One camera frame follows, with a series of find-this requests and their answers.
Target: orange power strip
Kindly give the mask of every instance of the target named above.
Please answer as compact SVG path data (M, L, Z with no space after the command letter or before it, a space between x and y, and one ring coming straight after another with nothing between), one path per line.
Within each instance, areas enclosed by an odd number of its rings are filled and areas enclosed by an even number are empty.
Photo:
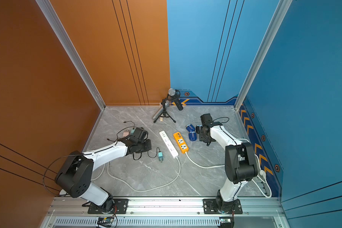
M182 138L180 132L176 132L175 134L173 134L173 136L174 136L176 142L178 143L181 152L183 154L188 152L189 148L187 147L187 144L185 143L185 140Z

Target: orange wall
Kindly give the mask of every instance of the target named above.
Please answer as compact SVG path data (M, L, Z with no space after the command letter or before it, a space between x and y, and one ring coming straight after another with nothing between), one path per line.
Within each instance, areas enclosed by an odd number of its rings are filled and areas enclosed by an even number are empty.
M106 105L152 105L167 95L166 0L51 0Z
M26 167L0 157L0 227L40 225L53 199L43 166L81 151L99 113L36 2L0 1L0 143L34 161L0 145L0 156Z

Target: yellow chevron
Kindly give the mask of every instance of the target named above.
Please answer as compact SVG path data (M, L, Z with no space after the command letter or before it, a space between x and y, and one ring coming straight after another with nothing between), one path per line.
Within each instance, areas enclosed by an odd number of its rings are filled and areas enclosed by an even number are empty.
M247 125L247 134L248 134L249 129L253 129L253 126Z
M184 100L183 102L181 102L181 104L182 104L182 105L186 105L185 103L186 103L188 100L190 100L190 99Z
M244 125L246 126L246 120L249 120L249 118L248 117L245 117L244 118Z
M267 168L266 166L265 166L265 173L267 173L267 172L269 172L269 173L271 173L271 175L274 175L273 173L272 173L272 171L269 169L269 168Z
M262 147L259 144L255 143L255 154L257 154L257 148L260 148L262 150Z
M262 156L261 154L259 155L259 158L260 158L260 164L261 164L261 159L264 159L265 161L267 161L267 158Z
M265 157L262 156L261 154L259 155L259 158L260 158L260 164L261 164L261 159L264 159L265 161L267 161L267 158L265 158ZM271 171L269 168L267 168L266 166L265 166L264 170L265 170L265 172L269 172L269 173L271 173L271 175L274 175L274 174L272 173L272 171Z
M246 110L241 110L241 118L243 118L242 115L244 112L247 113Z

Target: black microphone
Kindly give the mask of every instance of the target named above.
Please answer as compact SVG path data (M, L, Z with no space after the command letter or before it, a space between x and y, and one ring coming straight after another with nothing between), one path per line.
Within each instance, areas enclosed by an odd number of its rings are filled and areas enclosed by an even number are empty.
M169 89L169 96L171 98L171 102L174 102L177 108L181 111L184 109L184 107L182 107L182 104L180 103L180 100L179 100L180 95L181 93L177 89L173 89L173 88Z

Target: microphone grille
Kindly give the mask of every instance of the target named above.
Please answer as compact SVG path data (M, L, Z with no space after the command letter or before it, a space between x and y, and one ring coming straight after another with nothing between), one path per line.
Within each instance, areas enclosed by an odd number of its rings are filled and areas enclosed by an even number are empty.
M169 89L169 95L170 95L170 96L175 95L175 93L176 93L176 90L175 90L175 89L173 89L173 88Z

